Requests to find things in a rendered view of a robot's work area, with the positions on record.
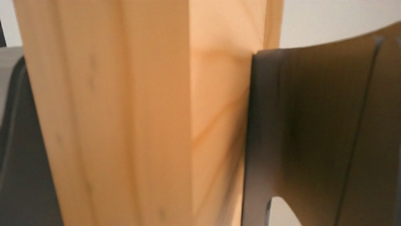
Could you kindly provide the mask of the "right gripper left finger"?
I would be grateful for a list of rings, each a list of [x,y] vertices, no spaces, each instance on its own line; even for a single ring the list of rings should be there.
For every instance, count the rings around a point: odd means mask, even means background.
[[[22,45],[0,48],[0,226],[64,226]]]

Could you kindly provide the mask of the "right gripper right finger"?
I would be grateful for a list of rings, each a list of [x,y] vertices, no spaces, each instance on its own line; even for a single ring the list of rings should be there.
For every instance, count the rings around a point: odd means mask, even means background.
[[[251,58],[240,226],[401,226],[401,20]]]

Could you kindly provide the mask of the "beige wall rack case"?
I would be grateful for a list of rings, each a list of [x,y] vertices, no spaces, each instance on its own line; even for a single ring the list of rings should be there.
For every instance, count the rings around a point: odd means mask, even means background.
[[[279,197],[273,198],[271,220],[269,226],[301,226],[298,219],[286,204]]]

